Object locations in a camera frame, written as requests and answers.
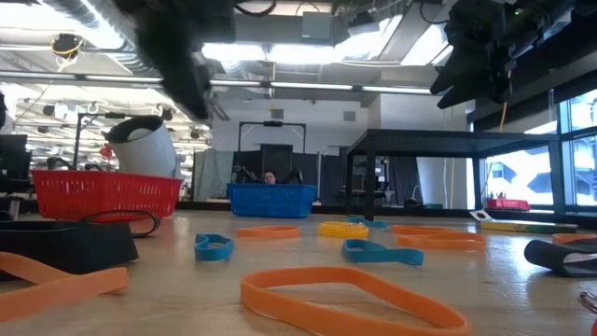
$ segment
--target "white wall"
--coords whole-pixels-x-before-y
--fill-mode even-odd
[[[367,128],[367,110],[359,102],[316,102],[277,100],[275,108],[285,111],[283,122],[307,124],[306,152],[325,152],[339,155],[339,147],[351,146]],[[271,101],[225,101],[222,107],[231,121],[214,121],[212,144],[216,150],[235,151],[238,148],[240,121],[262,122],[271,120]],[[355,111],[356,121],[343,121],[344,111]],[[244,125],[242,150],[258,150],[261,144],[293,145],[295,152],[302,152],[302,128],[282,128]]]
[[[382,95],[383,129],[425,130],[425,131],[467,131],[465,105],[440,110],[437,108],[439,97],[384,94]],[[451,159],[446,161],[446,193],[448,205],[445,204],[444,192],[444,159],[417,158],[421,191],[425,203],[442,203],[450,206],[451,199]],[[466,159],[454,161],[453,207],[467,208],[466,197]]]

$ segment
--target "window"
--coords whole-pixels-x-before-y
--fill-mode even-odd
[[[597,136],[588,136],[571,142],[564,142],[564,147],[574,151],[573,194],[577,205],[597,205]]]
[[[553,204],[548,147],[490,157],[486,166],[491,169],[487,197],[504,193],[511,200]]]
[[[561,102],[560,111],[563,133],[597,126],[597,90]]]

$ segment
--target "metal frame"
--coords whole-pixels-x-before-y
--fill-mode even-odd
[[[442,138],[446,139],[469,139],[475,140],[512,140],[511,143],[496,147],[489,147],[484,150],[436,152],[426,150],[377,150],[376,137],[396,136],[401,139],[412,137]],[[551,184],[554,193],[553,211],[555,216],[564,214],[565,202],[563,197],[563,173],[562,173],[562,146],[561,138],[557,134],[524,134],[524,133],[471,133],[471,132],[446,132],[446,131],[400,131],[400,130],[367,130],[351,146],[347,153],[346,165],[346,194],[349,195],[353,189],[353,163],[354,155],[366,155],[367,167],[365,174],[365,218],[372,220],[375,216],[375,158],[377,156],[409,156],[409,157],[439,157],[439,158],[470,158],[473,159],[473,175],[475,184],[475,208],[482,208],[481,185],[481,163],[484,159],[507,154],[509,152],[528,149],[533,147],[548,146],[549,162],[551,165]],[[345,198],[345,211],[352,213],[352,197]]]
[[[241,151],[241,140],[243,138],[243,126],[244,125],[261,125],[266,127],[263,122],[257,121],[241,121],[239,122],[239,146],[238,151]],[[299,126],[302,127],[302,153],[305,154],[305,145],[307,144],[307,124],[305,123],[292,123],[292,122],[283,122],[282,126]]]

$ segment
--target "red basket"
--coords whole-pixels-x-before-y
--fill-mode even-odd
[[[31,173],[41,217],[68,220],[109,210],[144,210],[167,217],[174,211],[182,183],[174,178],[108,172]],[[112,214],[97,221],[142,218],[143,215]]]

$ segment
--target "blue basket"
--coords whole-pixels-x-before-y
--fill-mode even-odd
[[[250,217],[305,218],[317,188],[303,185],[228,184],[232,214]]]

